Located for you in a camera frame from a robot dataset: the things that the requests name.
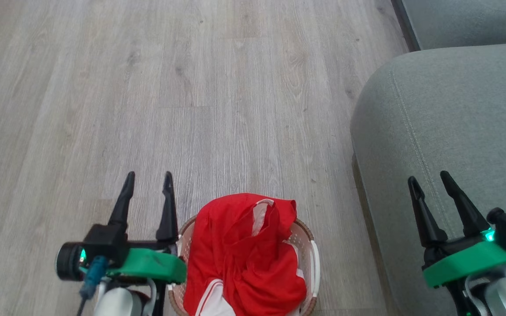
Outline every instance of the white plastic basket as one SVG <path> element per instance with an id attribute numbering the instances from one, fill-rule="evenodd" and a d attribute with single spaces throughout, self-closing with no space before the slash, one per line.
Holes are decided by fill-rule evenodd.
<path id="1" fill-rule="evenodd" d="M 188 260 L 188 255 L 191 250 L 192 232 L 194 228 L 195 217 L 191 218 L 183 225 L 179 241 L 177 242 L 179 257 L 183 258 L 185 262 Z M 299 250 L 300 268 L 304 273 L 307 287 L 307 295 L 300 308 L 300 315 L 308 316 L 313 312 L 315 303 L 317 302 L 319 280 L 321 277 L 319 251 L 315 244 L 314 236 L 301 220 L 295 220 L 290 230 L 292 231 L 292 235 L 289 238 L 289 242 L 297 246 Z M 188 313 L 183 307 L 186 286 L 186 284 L 170 284 L 167 286 L 169 301 L 179 316 L 188 316 Z"/>

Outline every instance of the green plastic mount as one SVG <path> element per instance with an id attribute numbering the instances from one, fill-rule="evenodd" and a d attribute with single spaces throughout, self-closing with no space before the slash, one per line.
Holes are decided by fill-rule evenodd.
<path id="1" fill-rule="evenodd" d="M 437 287 L 501 264 L 506 264 L 506 251 L 495 242 L 482 241 L 429 266 L 423 274 L 428 286 Z"/>
<path id="2" fill-rule="evenodd" d="M 182 284 L 187 280 L 187 266 L 171 254 L 146 248 L 130 248 L 120 268 L 107 269 L 106 276 L 127 276 L 162 280 L 168 284 Z"/>

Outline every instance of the blue cable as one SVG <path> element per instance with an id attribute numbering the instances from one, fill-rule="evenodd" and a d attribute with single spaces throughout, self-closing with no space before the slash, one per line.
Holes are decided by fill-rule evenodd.
<path id="1" fill-rule="evenodd" d="M 91 262 L 91 265 L 87 270 L 87 274 L 85 274 L 83 286 L 81 286 L 81 289 L 79 290 L 81 305 L 79 306 L 78 316 L 82 314 L 85 302 L 87 302 L 87 300 L 91 300 L 93 295 L 95 295 L 97 286 L 99 285 L 101 279 L 105 276 L 107 268 L 108 259 L 105 258 L 105 256 L 96 256 L 93 259 L 93 262 Z"/>

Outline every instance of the sofa cushion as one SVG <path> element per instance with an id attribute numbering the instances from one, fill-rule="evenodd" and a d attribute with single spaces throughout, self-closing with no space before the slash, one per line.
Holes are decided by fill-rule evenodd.
<path id="1" fill-rule="evenodd" d="M 403 315 L 455 314 L 426 287 L 407 178 L 450 238 L 462 224 L 439 176 L 448 170 L 484 215 L 506 210 L 506 45 L 404 54 L 374 73 L 351 121 L 355 155 L 388 281 Z"/>
<path id="2" fill-rule="evenodd" d="M 422 50 L 506 43 L 506 0 L 401 0 Z"/>

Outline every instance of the laminate floor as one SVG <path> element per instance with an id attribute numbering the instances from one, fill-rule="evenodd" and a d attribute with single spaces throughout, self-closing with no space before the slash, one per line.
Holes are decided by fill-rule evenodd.
<path id="1" fill-rule="evenodd" d="M 322 256 L 315 314 L 391 312 L 349 124 L 404 52 L 390 0 L 0 0 L 0 315 L 75 314 L 56 252 L 130 170 L 131 238 L 154 236 L 166 170 L 180 224 L 225 194 L 294 198 Z"/>

